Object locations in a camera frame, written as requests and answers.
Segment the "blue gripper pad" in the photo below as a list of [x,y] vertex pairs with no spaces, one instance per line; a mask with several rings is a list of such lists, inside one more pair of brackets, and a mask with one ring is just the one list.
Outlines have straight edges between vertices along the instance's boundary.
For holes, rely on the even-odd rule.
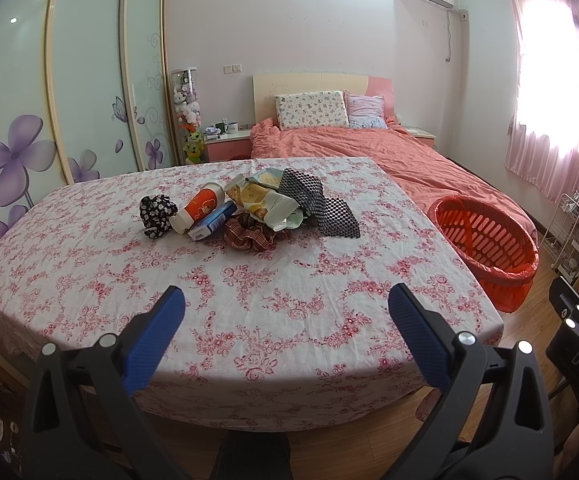
[[185,317],[185,295],[170,286],[146,316],[146,324],[125,354],[123,385],[129,396],[146,388]]
[[392,287],[387,305],[423,377],[444,393],[452,380],[454,331],[440,314],[425,310],[404,283]]

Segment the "floral tablecloth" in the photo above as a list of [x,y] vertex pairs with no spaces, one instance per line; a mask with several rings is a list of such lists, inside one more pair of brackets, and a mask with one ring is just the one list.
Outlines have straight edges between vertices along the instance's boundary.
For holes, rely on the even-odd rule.
[[[361,238],[299,228],[263,253],[221,236],[143,235],[138,203],[184,205],[209,180],[265,167],[319,176],[348,201]],[[187,312],[151,385],[147,411],[205,426],[304,430],[358,418],[423,380],[387,312],[405,282],[454,330],[496,342],[503,322],[458,255],[368,158],[236,160],[64,187],[0,240],[0,346],[36,356],[48,340],[93,344],[148,311],[169,285]]]

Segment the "person's leg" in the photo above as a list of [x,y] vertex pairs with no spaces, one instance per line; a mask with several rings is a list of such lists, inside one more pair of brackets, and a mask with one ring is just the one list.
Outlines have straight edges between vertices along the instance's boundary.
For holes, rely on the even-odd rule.
[[293,480],[285,433],[230,431],[209,480]]

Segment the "red plastic basket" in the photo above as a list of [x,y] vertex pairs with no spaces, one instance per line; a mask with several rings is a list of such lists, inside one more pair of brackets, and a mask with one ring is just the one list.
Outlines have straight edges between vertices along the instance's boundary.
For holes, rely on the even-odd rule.
[[514,312],[521,306],[538,270],[538,249],[521,224],[488,203],[458,195],[436,200],[427,216],[496,309]]

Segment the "pillow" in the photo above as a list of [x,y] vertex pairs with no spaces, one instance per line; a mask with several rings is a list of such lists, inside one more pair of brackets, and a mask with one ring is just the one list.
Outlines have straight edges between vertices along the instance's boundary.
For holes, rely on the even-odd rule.
[[343,92],[304,92],[276,96],[281,130],[313,126],[349,127]]
[[382,128],[387,129],[387,123],[382,117],[376,117],[371,115],[350,115],[349,116],[349,127],[355,130],[361,128]]
[[385,98],[381,95],[356,95],[345,91],[347,114],[352,116],[385,116]]

